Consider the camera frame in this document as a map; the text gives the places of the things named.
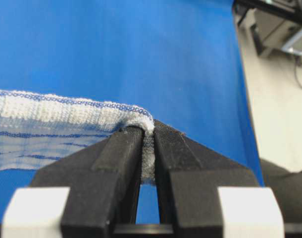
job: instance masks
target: blue striped towel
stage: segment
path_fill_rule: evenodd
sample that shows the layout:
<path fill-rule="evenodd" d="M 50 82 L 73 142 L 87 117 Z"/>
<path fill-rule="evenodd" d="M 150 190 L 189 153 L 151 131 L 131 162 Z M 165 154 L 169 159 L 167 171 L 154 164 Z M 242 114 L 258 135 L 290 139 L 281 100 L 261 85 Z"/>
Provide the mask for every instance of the blue striped towel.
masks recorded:
<path fill-rule="evenodd" d="M 145 109 L 0 90 L 0 170 L 37 170 L 131 125 L 145 130 L 142 179 L 153 179 L 154 124 Z"/>

